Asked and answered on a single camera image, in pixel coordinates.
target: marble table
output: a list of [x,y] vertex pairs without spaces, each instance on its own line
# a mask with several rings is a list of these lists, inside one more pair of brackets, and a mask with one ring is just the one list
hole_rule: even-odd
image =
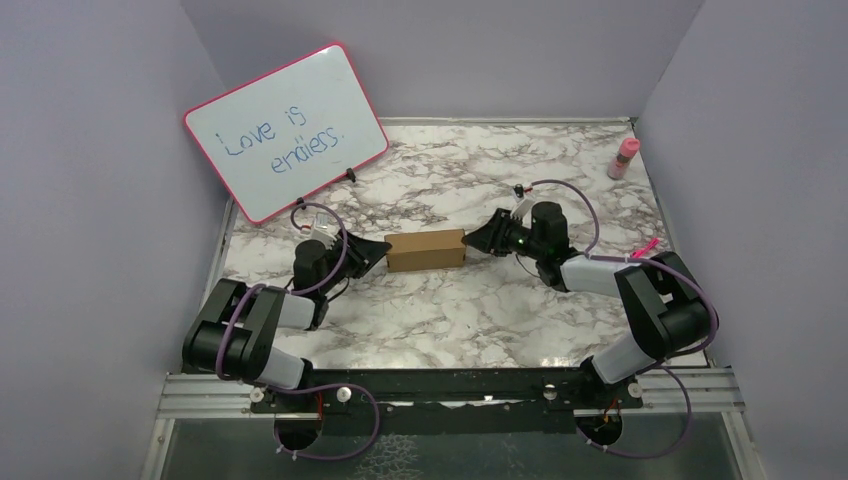
[[[514,206],[512,185],[557,178],[593,202],[601,219],[596,252],[625,255],[665,237],[641,157],[624,180],[606,176],[618,145],[633,135],[627,123],[387,126],[386,133],[391,148],[358,170],[356,183],[336,183],[311,199],[335,209],[356,235],[470,231],[496,207]],[[534,194],[559,202],[573,245],[588,244],[592,222],[576,195],[556,186]],[[238,213],[222,273],[283,286],[304,238],[288,214],[256,227]],[[525,261],[534,271],[532,263]],[[389,274],[382,261],[351,282],[317,331],[280,329],[274,345],[319,368],[576,366],[626,329],[617,299],[555,292],[514,257],[469,249],[460,269]],[[675,364],[703,366],[704,357]]]

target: bottle cap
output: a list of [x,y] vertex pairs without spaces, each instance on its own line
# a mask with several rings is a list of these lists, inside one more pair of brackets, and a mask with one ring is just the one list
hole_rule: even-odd
[[636,152],[639,151],[639,147],[642,145],[642,142],[635,138],[625,138],[623,142],[621,142],[621,146],[618,147],[618,153],[624,155],[627,158],[633,158],[636,156]]

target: brown box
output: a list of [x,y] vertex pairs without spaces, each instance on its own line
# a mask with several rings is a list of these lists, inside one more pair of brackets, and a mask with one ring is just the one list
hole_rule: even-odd
[[386,254],[389,272],[461,267],[465,263],[464,235],[464,230],[386,235],[392,244]]

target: gray wall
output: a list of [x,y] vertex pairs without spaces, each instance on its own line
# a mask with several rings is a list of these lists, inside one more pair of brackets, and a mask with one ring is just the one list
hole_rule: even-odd
[[703,0],[182,0],[235,87],[333,40],[381,116],[636,116]]
[[0,478],[137,478],[225,196],[176,0],[0,5]]
[[772,479],[848,472],[846,24],[844,0],[707,0],[637,125]]

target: black cable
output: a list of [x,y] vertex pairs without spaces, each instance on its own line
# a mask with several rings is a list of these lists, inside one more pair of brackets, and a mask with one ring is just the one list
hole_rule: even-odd
[[515,254],[515,259],[516,259],[516,260],[518,260],[518,264],[519,264],[519,265],[521,265],[521,268],[523,268],[525,272],[529,273],[529,274],[530,274],[531,276],[533,276],[533,277],[539,278],[539,276],[538,276],[538,275],[536,275],[535,273],[531,272],[530,270],[527,270],[527,267],[525,267],[525,266],[524,266],[524,264],[523,264],[523,263],[521,263],[521,257],[519,257],[517,253]]
[[342,289],[341,289],[341,290],[339,290],[338,292],[334,293],[332,297],[328,298],[328,299],[327,299],[327,303],[330,303],[330,302],[332,302],[333,300],[335,300],[335,299],[339,298],[339,295],[343,294],[343,293],[345,292],[345,290],[347,290],[347,286],[348,286],[348,285],[350,285],[350,278],[349,278],[349,277],[348,277],[348,278],[345,278],[345,280],[346,280],[346,282],[345,282],[345,286],[344,286],[344,287],[342,287]]

